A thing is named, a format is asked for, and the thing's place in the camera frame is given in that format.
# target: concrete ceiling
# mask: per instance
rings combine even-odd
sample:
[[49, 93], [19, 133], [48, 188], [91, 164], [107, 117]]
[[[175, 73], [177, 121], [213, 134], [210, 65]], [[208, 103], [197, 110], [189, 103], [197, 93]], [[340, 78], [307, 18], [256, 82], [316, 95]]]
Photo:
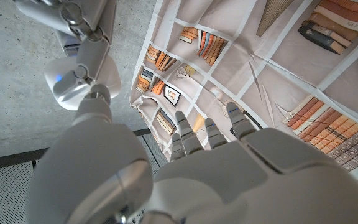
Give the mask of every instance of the concrete ceiling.
[[[113, 120], [131, 130], [147, 128], [129, 106], [134, 67], [156, 0], [117, 1], [113, 44], [122, 90], [111, 101]], [[0, 156], [50, 147], [75, 113], [60, 107], [43, 69], [64, 57], [53, 30], [0, 0]]]

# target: framed picture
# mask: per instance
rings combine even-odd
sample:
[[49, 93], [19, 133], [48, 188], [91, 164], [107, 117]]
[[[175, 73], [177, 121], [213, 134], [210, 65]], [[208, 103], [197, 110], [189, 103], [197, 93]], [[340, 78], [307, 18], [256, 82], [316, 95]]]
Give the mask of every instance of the framed picture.
[[179, 102], [180, 93], [177, 92], [176, 90], [174, 90], [173, 88], [169, 87], [168, 85], [165, 85], [164, 97], [165, 97], [174, 107], [176, 107], [177, 104], [178, 104], [178, 102]]

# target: metal grate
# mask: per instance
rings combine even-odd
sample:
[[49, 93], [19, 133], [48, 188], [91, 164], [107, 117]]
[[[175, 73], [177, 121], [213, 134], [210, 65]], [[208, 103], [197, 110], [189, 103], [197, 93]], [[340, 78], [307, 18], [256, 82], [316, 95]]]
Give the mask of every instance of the metal grate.
[[0, 168], [0, 223], [27, 223], [27, 191], [32, 162]]
[[152, 173], [153, 176], [157, 173], [157, 171], [160, 169], [160, 166], [158, 165], [157, 161], [154, 159], [153, 154], [150, 152], [149, 147], [147, 147], [146, 142], [143, 140], [142, 136], [137, 137], [140, 143], [142, 143], [144, 150], [147, 153], [147, 157], [149, 158], [150, 164], [152, 166]]
[[147, 144], [150, 147], [151, 152], [155, 156], [155, 159], [157, 160], [157, 163], [160, 167], [167, 164], [167, 158], [164, 156], [164, 154], [161, 151], [160, 146], [158, 146], [157, 142], [153, 138], [152, 134], [145, 134], [143, 135], [144, 139], [146, 140]]

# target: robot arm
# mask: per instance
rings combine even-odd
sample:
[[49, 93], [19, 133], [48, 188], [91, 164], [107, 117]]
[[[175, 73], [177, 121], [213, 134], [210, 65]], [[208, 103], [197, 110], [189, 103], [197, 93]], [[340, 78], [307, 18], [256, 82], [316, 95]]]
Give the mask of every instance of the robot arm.
[[118, 95], [121, 81], [116, 64], [108, 56], [115, 0], [16, 0], [15, 4], [25, 15], [54, 28], [66, 55], [73, 57], [56, 59], [45, 71], [61, 106], [76, 110], [95, 84], [106, 85], [111, 98]]
[[181, 135], [153, 180], [140, 142], [111, 123], [108, 89], [93, 86], [37, 165], [29, 223], [130, 223], [141, 208], [141, 224], [358, 223], [358, 183], [348, 173], [285, 133], [256, 131], [235, 104], [227, 110], [238, 140], [206, 119], [211, 151], [177, 111]]

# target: blue led light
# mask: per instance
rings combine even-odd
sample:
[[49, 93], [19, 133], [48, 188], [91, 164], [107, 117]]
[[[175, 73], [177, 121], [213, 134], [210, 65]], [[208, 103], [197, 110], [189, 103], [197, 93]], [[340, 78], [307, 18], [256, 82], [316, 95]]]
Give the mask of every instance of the blue led light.
[[62, 80], [62, 76], [61, 76], [61, 75], [57, 75], [57, 76], [56, 76], [56, 82], [59, 82], [60, 80]]

